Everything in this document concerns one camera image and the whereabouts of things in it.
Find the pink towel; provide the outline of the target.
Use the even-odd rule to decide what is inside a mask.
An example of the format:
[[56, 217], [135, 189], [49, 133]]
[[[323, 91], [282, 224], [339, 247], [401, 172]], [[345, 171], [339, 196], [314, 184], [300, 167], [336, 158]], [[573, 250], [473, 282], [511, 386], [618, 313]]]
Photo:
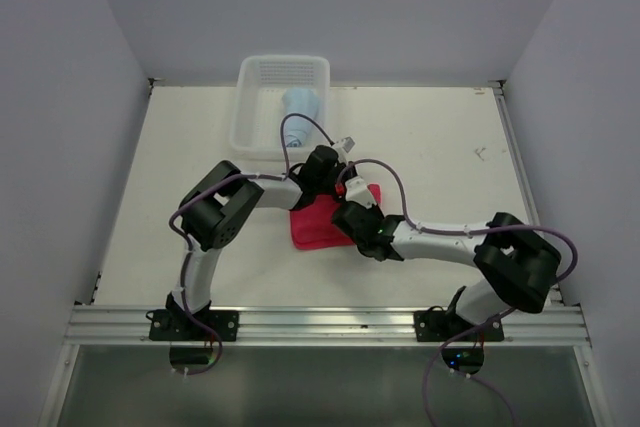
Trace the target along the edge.
[[310, 206], [291, 211], [293, 245], [303, 251], [355, 245], [332, 224], [332, 214], [343, 204], [342, 200], [321, 195]]

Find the light blue towel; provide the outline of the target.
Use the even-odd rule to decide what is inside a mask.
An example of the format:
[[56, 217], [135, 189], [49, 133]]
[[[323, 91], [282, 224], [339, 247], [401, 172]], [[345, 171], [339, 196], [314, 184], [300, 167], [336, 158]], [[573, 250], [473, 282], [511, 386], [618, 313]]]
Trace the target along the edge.
[[312, 120], [320, 108], [320, 99], [311, 89], [291, 88], [282, 96], [287, 119], [284, 140], [288, 148], [303, 147], [311, 133]]

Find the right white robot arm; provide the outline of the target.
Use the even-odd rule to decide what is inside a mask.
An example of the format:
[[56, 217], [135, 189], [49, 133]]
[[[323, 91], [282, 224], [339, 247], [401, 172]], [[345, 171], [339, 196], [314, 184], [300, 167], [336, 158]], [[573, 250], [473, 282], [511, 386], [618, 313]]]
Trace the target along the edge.
[[555, 247], [504, 212], [484, 225], [454, 231], [414, 227], [403, 215], [385, 216], [377, 205], [349, 201], [338, 207], [331, 223], [365, 257], [438, 260], [482, 274], [478, 283], [459, 288], [445, 310], [431, 308], [423, 314], [426, 328], [442, 340], [468, 339], [508, 309], [541, 312], [561, 263]]

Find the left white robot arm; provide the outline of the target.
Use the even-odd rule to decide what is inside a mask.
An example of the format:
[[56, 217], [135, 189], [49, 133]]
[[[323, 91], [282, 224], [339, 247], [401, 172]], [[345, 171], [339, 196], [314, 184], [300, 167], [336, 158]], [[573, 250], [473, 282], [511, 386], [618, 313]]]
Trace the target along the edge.
[[335, 194], [338, 173], [352, 149], [349, 137], [319, 145], [299, 166], [280, 175], [244, 173], [219, 162], [181, 201], [169, 227], [186, 242], [186, 254], [166, 310], [171, 330], [185, 340], [211, 340], [220, 328], [210, 319], [211, 284], [222, 249], [258, 208], [303, 210]]

